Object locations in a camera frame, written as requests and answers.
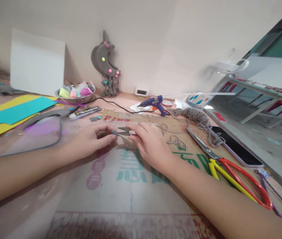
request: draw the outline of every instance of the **hand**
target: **hand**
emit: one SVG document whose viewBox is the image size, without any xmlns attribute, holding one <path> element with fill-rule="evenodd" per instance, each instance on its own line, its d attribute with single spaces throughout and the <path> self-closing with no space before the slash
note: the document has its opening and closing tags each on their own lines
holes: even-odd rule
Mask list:
<svg viewBox="0 0 282 239">
<path fill-rule="evenodd" d="M 145 161 L 163 174 L 173 168 L 177 158 L 171 152 L 158 127 L 145 122 L 128 124 L 127 127 L 137 134 L 129 136 L 129 139 L 137 144 Z"/>
<path fill-rule="evenodd" d="M 93 154 L 111 142 L 117 140 L 117 136 L 111 131 L 116 128 L 108 123 L 93 124 L 85 127 L 70 143 L 64 146 L 63 153 L 67 159 L 75 161 Z M 98 139 L 97 134 L 105 131 L 108 135 Z"/>
</svg>

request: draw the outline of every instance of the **metal table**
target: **metal table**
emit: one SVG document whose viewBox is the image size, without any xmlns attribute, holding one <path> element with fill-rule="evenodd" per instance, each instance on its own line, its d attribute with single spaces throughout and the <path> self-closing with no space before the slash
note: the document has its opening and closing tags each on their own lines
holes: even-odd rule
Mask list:
<svg viewBox="0 0 282 239">
<path fill-rule="evenodd" d="M 280 119 L 278 122 L 271 124 L 267 128 L 272 128 L 273 126 L 282 122 L 282 117 L 262 113 L 262 111 L 264 111 L 266 108 L 268 108 L 272 104 L 276 103 L 279 100 L 282 101 L 282 93 L 279 93 L 279 92 L 276 92 L 276 91 L 273 91 L 273 90 L 269 90 L 269 89 L 266 89 L 266 88 L 263 88 L 263 87 L 260 87 L 260 86 L 257 86 L 257 85 L 253 85 L 253 84 L 248 83 L 248 82 L 235 80 L 235 79 L 230 79 L 229 82 L 231 82 L 232 84 L 239 85 L 239 86 L 243 87 L 243 89 L 239 93 L 237 93 L 228 103 L 231 103 L 233 100 L 235 100 L 245 89 L 249 89 L 249 90 L 258 92 L 260 94 L 256 99 L 254 99 L 252 102 L 250 102 L 247 105 L 247 107 L 250 106 L 255 100 L 259 99 L 263 95 L 267 95 L 270 98 L 273 98 L 273 100 L 264 103 L 259 109 L 257 109 L 251 115 L 247 116 L 240 123 L 243 124 L 243 123 L 247 122 L 248 120 L 250 120 L 251 118 L 255 117 L 256 115 L 266 115 L 266 116 L 275 117 L 275 118 Z"/>
</svg>

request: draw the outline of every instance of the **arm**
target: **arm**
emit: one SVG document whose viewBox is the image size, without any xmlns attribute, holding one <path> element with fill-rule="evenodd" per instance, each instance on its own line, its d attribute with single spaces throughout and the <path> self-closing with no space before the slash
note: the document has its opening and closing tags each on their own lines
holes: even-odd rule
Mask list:
<svg viewBox="0 0 282 239">
<path fill-rule="evenodd" d="M 83 129 L 70 143 L 0 158 L 0 200 L 18 192 L 50 172 L 87 157 L 117 139 L 109 134 L 97 139 L 99 131 L 116 129 L 106 123 Z"/>
<path fill-rule="evenodd" d="M 161 133 L 144 122 L 128 127 L 137 134 L 141 156 L 166 175 L 226 238 L 282 238 L 282 219 L 237 190 L 175 157 Z"/>
</svg>

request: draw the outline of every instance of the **red-handled scissors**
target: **red-handled scissors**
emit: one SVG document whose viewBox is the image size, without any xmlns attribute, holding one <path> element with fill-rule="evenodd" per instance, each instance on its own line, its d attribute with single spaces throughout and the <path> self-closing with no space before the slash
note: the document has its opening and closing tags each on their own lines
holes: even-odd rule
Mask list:
<svg viewBox="0 0 282 239">
<path fill-rule="evenodd" d="M 228 181 L 230 181 L 241 193 L 249 197 L 251 200 L 259 203 L 264 208 L 269 209 L 269 210 L 273 209 L 273 203 L 271 202 L 271 199 L 268 193 L 256 179 L 254 179 L 249 173 L 247 173 L 241 167 L 237 166 L 236 164 L 232 163 L 231 161 L 227 160 L 226 158 L 220 158 L 219 156 L 217 156 L 215 153 L 213 153 L 212 150 L 210 150 L 209 147 L 207 147 L 191 131 L 189 131 L 188 129 L 186 130 L 192 136 L 192 138 L 198 143 L 198 145 L 202 148 L 204 153 L 209 157 L 210 163 L 208 164 L 208 166 L 210 168 L 210 171 L 213 177 L 219 180 L 216 170 L 215 170 L 217 169 L 217 171 L 219 171 L 223 175 L 223 177 L 225 177 Z M 216 160 L 218 160 L 220 163 L 224 165 L 224 167 L 233 176 L 234 179 L 216 163 Z M 252 192 L 243 184 L 240 178 L 235 174 L 231 166 L 235 168 L 236 170 L 238 170 L 239 172 L 241 172 L 242 174 L 244 174 L 256 186 L 264 202 L 260 201 L 257 197 L 255 197 L 254 194 L 252 194 Z"/>
</svg>

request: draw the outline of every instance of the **scissor blade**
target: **scissor blade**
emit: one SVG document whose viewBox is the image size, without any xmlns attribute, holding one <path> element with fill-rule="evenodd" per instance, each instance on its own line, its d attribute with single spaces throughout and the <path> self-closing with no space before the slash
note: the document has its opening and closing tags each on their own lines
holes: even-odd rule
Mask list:
<svg viewBox="0 0 282 239">
<path fill-rule="evenodd" d="M 135 132 L 128 127 L 119 127 L 118 129 L 124 131 L 124 132 L 118 132 L 117 133 L 117 134 L 120 134 L 120 135 L 130 136 L 132 134 L 135 134 Z"/>
<path fill-rule="evenodd" d="M 192 136 L 192 138 L 197 142 L 197 144 L 202 148 L 204 153 L 207 154 L 207 156 L 211 159 L 220 159 L 219 156 L 217 156 L 215 153 L 213 153 L 212 150 L 210 150 L 209 147 L 207 147 L 198 137 L 195 136 L 189 129 L 186 129 L 187 132 Z"/>
<path fill-rule="evenodd" d="M 117 134 L 124 135 L 124 136 L 130 136 L 131 135 L 129 132 L 119 132 Z"/>
<path fill-rule="evenodd" d="M 129 132 L 130 128 L 129 127 L 119 127 L 118 129 Z"/>
</svg>

